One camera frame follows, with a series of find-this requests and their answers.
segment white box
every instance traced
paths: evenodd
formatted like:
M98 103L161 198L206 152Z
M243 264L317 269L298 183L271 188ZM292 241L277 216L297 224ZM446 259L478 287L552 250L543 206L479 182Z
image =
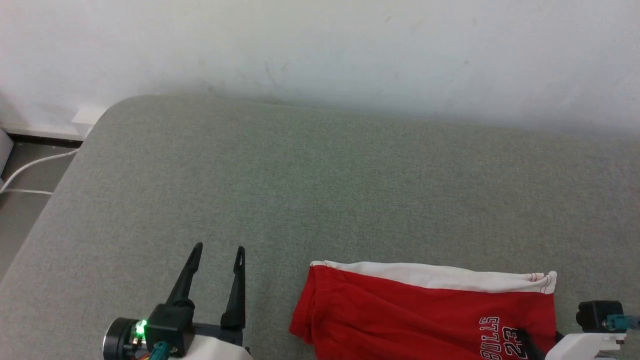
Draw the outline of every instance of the white box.
M13 141L9 138L4 130L0 129L0 174L4 170L6 160L9 158L11 149L13 148ZM0 179L0 186L4 185L2 179Z

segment round black motor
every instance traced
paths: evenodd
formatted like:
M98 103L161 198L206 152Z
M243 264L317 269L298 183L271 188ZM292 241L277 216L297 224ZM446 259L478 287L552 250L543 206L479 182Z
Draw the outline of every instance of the round black motor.
M114 320L102 341L104 360L129 360L131 351L131 329L138 320L117 318Z

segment white wall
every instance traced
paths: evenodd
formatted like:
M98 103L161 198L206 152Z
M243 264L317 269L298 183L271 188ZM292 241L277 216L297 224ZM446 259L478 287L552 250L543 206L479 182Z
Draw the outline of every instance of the white wall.
M0 122L211 92L445 121L640 134L637 0L4 0Z

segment gray fabric surface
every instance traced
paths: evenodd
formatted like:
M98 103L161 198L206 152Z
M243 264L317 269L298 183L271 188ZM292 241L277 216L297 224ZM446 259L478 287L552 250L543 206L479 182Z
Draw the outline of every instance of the gray fabric surface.
M246 344L312 359L287 329L313 259L559 273L577 304L640 312L640 143L194 97L109 109L0 284L3 359L98 359L117 316L164 300L191 247L217 322L247 250ZM631 334L624 354L640 351Z

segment gray floor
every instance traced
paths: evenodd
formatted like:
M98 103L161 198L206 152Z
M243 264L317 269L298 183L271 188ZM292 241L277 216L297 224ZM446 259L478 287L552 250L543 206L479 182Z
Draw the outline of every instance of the gray floor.
M16 143L2 173L2 180L6 181L14 171L26 163L72 150L66 147ZM73 156L70 156L30 167L12 182L10 188L52 192L72 159ZM48 195L0 194L0 280L4 277L47 201L49 201Z

